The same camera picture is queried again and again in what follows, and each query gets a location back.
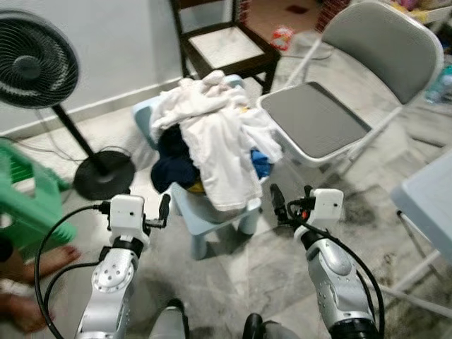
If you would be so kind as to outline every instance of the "dark blue cloth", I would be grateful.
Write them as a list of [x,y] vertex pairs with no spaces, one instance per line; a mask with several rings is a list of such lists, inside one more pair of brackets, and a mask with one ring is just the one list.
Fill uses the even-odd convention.
[[258,150],[251,150],[251,161],[259,179],[270,175],[270,164],[265,154]]
[[162,193],[173,182],[185,189],[193,186],[199,178],[199,170],[193,166],[189,147],[182,139],[179,125],[172,126],[160,137],[157,145],[160,159],[150,172],[155,189]]

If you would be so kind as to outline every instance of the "white cloth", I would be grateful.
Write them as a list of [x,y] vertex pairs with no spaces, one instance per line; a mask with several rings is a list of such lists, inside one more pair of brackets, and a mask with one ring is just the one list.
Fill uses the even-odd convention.
[[278,158],[276,144],[256,120],[259,112],[244,113],[249,101],[243,88],[231,88],[222,71],[202,81],[182,79],[179,87],[162,94],[151,115],[150,134],[158,141],[163,131],[179,124],[194,166],[199,168],[204,190],[214,207],[228,211],[246,207],[262,196],[262,187],[251,161],[250,150]]

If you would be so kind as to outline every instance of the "plastic bottle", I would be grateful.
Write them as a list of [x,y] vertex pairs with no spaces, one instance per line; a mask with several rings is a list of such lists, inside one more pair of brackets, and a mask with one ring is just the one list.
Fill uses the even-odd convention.
[[439,75],[437,80],[427,90],[425,98],[428,102],[436,104],[441,102],[444,95],[452,90],[452,65],[447,66]]

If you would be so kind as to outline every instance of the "electric fan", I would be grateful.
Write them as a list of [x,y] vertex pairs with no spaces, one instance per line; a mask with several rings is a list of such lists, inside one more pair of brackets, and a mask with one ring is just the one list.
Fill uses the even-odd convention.
[[94,153],[64,111],[61,102],[77,81],[76,55],[58,28],[25,11],[0,11],[0,100],[28,109],[51,107],[88,156],[74,188],[90,200],[109,199],[129,190],[135,166],[117,151]]

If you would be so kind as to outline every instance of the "wooden chair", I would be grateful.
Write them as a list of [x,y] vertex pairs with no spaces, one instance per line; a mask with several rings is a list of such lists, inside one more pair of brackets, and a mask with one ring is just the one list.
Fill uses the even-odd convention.
[[[207,76],[214,69],[220,69],[226,75],[237,74],[242,78],[252,77],[262,86],[263,94],[270,92],[280,53],[247,26],[236,22],[237,0],[232,0],[232,20],[230,22],[218,23],[190,32],[183,32],[181,11],[220,0],[170,1],[179,36],[184,77],[190,76],[187,67],[188,59],[200,78]],[[217,37],[222,33],[224,35],[217,40]],[[265,80],[257,76],[260,73],[266,74]]]

